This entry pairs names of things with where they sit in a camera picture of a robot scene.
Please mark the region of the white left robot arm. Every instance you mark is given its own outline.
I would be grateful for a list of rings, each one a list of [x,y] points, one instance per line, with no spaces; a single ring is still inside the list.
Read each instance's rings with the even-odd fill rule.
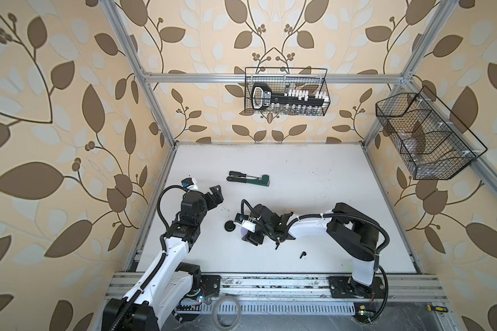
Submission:
[[[184,192],[180,210],[171,225],[162,214],[161,202],[169,190]],[[184,263],[201,233],[208,211],[224,201],[221,186],[208,193],[196,189],[190,178],[166,187],[157,200],[157,214],[166,227],[161,249],[138,282],[121,298],[110,299],[102,314],[102,330],[161,330],[185,297],[200,296],[200,266]]]

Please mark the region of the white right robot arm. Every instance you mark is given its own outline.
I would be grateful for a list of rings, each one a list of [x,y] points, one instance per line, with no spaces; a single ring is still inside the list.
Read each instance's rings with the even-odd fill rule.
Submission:
[[[288,240],[329,236],[353,258],[351,283],[370,287],[379,269],[380,253],[389,245],[388,232],[369,216],[345,203],[323,213],[278,215],[262,204],[252,207],[242,200],[234,219],[246,233],[242,240],[253,245],[271,239],[276,247]]]

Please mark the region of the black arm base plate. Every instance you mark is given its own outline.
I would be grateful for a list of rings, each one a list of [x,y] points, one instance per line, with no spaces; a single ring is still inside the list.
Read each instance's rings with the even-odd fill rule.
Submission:
[[[193,277],[193,285],[188,297],[217,297],[220,292],[221,276],[219,274],[206,274]]]

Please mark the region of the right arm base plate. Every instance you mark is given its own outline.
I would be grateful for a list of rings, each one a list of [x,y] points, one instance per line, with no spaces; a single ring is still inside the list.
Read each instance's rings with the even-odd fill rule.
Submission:
[[[328,277],[329,290],[333,299],[384,299],[386,285],[380,277],[374,277],[374,282],[363,285],[353,280],[351,276]]]

